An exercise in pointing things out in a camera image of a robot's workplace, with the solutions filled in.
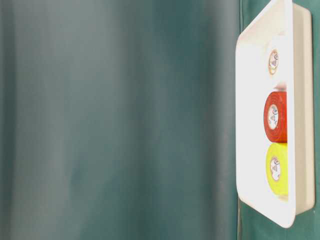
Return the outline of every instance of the tape roll core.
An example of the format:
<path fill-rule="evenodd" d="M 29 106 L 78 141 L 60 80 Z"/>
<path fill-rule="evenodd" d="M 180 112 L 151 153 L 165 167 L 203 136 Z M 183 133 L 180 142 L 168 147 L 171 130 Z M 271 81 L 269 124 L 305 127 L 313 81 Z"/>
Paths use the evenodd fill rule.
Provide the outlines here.
<path fill-rule="evenodd" d="M 263 124 L 265 134 L 271 142 L 287 142 L 287 92 L 270 93 L 264 105 Z"/>

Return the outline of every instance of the white tray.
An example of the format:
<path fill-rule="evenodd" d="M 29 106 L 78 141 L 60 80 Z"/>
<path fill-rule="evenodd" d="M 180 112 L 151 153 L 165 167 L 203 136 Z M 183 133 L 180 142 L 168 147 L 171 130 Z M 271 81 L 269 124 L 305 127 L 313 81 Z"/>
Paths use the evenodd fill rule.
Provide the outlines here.
<path fill-rule="evenodd" d="M 270 48 L 279 49 L 276 74 L 268 71 Z M 315 204 L 312 23 L 291 0 L 272 0 L 236 44 L 236 187 L 239 198 L 284 228 Z M 288 195 L 275 195 L 266 177 L 271 142 L 264 106 L 277 84 L 286 85 Z"/>

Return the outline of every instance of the dark green fabric backdrop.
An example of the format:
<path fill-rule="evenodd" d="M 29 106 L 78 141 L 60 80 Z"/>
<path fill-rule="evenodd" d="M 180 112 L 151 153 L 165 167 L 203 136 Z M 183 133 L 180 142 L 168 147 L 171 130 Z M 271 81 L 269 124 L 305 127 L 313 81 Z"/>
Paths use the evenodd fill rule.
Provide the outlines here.
<path fill-rule="evenodd" d="M 236 239 L 237 0 L 0 14 L 2 239 Z"/>
<path fill-rule="evenodd" d="M 243 29 L 267 5 L 268 0 L 241 0 Z M 246 204 L 241 204 L 241 240 L 318 240 L 320 239 L 320 1 L 295 0 L 312 14 L 313 31 L 313 92 L 314 92 L 314 144 L 316 203 L 312 210 L 298 215 L 293 226 L 281 228 Z"/>

